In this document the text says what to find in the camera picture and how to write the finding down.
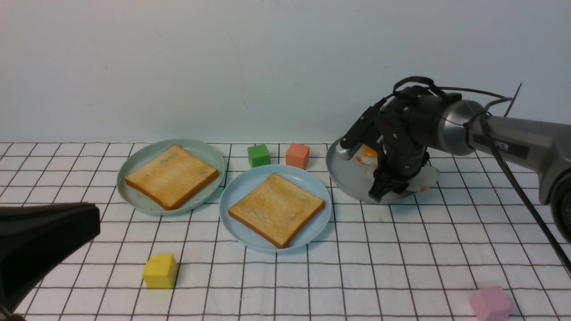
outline table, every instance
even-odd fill
[[[52,270],[17,312],[28,321],[475,320],[473,292],[502,286],[513,320],[571,320],[571,279],[497,163],[474,153],[431,150],[437,186],[403,203],[361,204],[325,166],[329,143],[311,144],[307,170],[331,191],[324,233],[300,251],[261,254],[220,224],[225,184],[248,170],[248,143],[212,143],[228,164],[225,181],[193,212],[157,218],[125,204],[117,171],[146,143],[0,143],[0,205],[92,202],[101,234]],[[272,163],[288,144],[267,143]],[[537,176],[512,170],[543,219]],[[147,259],[180,263],[173,290],[149,290]]]

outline toast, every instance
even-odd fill
[[[218,175],[217,169],[173,145],[126,176],[125,182],[170,211],[179,208]]]
[[[324,207],[323,199],[273,173],[228,213],[277,248],[286,248]]]

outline light blue plate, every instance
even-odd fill
[[[228,209],[253,191],[268,176],[276,173],[304,190],[322,198],[325,207],[299,231],[287,248],[277,248],[228,214]],[[327,226],[331,217],[331,196],[321,181],[310,172],[287,165],[264,165],[254,167],[236,177],[220,197],[220,220],[228,232],[241,244],[260,252],[285,252],[305,246],[315,239]]]
[[[146,197],[141,192],[127,185],[127,183],[125,183],[125,177],[128,174],[146,165],[148,162],[175,144],[179,145],[182,147],[182,149],[188,151],[200,160],[210,164],[210,166],[216,168],[219,175],[210,184],[202,188],[198,193],[187,200],[187,202],[182,204],[179,208],[176,210],[166,211],[152,199]],[[117,190],[125,202],[145,214],[154,216],[179,215],[202,205],[206,200],[208,200],[208,198],[210,198],[212,194],[218,189],[218,186],[220,185],[222,179],[224,179],[225,174],[226,165],[224,158],[216,148],[205,142],[196,141],[193,139],[169,139],[167,141],[161,141],[146,146],[129,157],[117,175]]]

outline black cable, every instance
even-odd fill
[[[466,91],[469,93],[476,93],[476,94],[482,94],[482,95],[487,95],[487,96],[492,96],[492,97],[496,97],[496,98],[506,98],[502,95],[498,95],[498,94],[494,94],[494,93],[490,93],[489,91],[483,91],[483,90],[478,90],[478,89],[470,89],[470,88],[462,88],[462,87],[439,87],[442,90],[457,90],[457,91]]]
[[[498,99],[498,100],[489,102],[489,103],[484,107],[484,111],[488,111],[488,110],[490,109],[490,107],[492,107],[492,106],[494,106],[494,105],[497,105],[497,104],[503,103],[503,102],[509,102],[509,101],[512,101],[512,102],[513,102],[513,99],[512,99],[512,98],[508,98],[508,97],[504,97],[504,98],[500,98],[500,99]]]
[[[520,92],[521,85],[522,85],[522,83],[520,82],[520,85],[517,87],[516,94],[513,96],[512,102],[509,103],[508,110],[505,111],[504,117],[507,117],[509,114],[509,111],[512,109],[513,102],[516,101],[517,94]]]
[[[559,242],[557,242],[557,239],[555,239],[555,236],[553,236],[551,230],[547,227],[547,225],[545,224],[545,222],[543,221],[543,219],[541,218],[541,216],[539,215],[539,213],[537,212],[537,210],[535,209],[534,205],[531,203],[527,195],[525,195],[525,192],[523,191],[521,186],[517,183],[517,180],[513,176],[513,173],[509,169],[507,163],[496,149],[496,145],[494,145],[492,137],[490,135],[490,127],[488,126],[488,122],[486,121],[485,114],[480,115],[480,126],[482,128],[482,133],[484,134],[484,139],[486,141],[486,144],[488,145],[488,148],[490,148],[490,150],[492,151],[492,154],[496,159],[498,165],[500,165],[502,171],[508,178],[509,182],[512,184],[512,187],[516,190],[517,195],[519,195],[519,197],[525,204],[525,207],[527,207],[527,209],[529,210],[533,218],[536,220],[539,227],[541,227],[541,229],[543,230],[545,236],[547,236],[549,243],[551,244],[551,246],[555,250],[555,253],[559,257],[559,260],[561,260],[561,262],[567,269],[568,273],[571,275],[571,261],[569,261],[567,254],[565,253],[563,248],[561,248]]]

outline plate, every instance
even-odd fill
[[[294,237],[287,248],[277,248],[244,224],[228,214],[228,209],[253,191],[268,176],[276,173],[304,190],[322,198],[325,207]],[[228,232],[241,244],[253,250],[268,253],[293,251],[314,240],[327,226],[332,212],[331,196],[321,181],[310,172],[289,165],[264,165],[254,167],[226,186],[220,197],[220,220]]]
[[[200,192],[190,198],[185,204],[176,210],[166,211],[160,205],[155,203],[143,193],[130,187],[125,183],[125,177],[135,170],[143,167],[145,164],[159,156],[172,145],[179,145],[201,161],[208,163],[210,166],[218,170],[218,177],[204,187]],[[137,151],[125,161],[119,174],[117,175],[117,189],[119,195],[131,206],[137,210],[149,215],[178,215],[188,212],[195,207],[202,205],[218,188],[224,175],[226,174],[226,165],[222,154],[207,143],[195,141],[193,139],[170,139],[151,144]]]
[[[367,166],[359,163],[355,157],[350,160],[343,160],[337,156],[335,148],[337,148],[339,141],[338,139],[333,142],[327,150],[327,155],[325,156],[327,171],[341,191],[362,202],[372,204],[399,203],[418,192],[435,186],[440,177],[439,170],[430,165],[425,165],[421,168],[418,175],[408,182],[409,186],[403,193],[390,192],[382,198],[381,202],[376,202],[369,196],[369,189],[373,185],[373,179],[365,174]]]

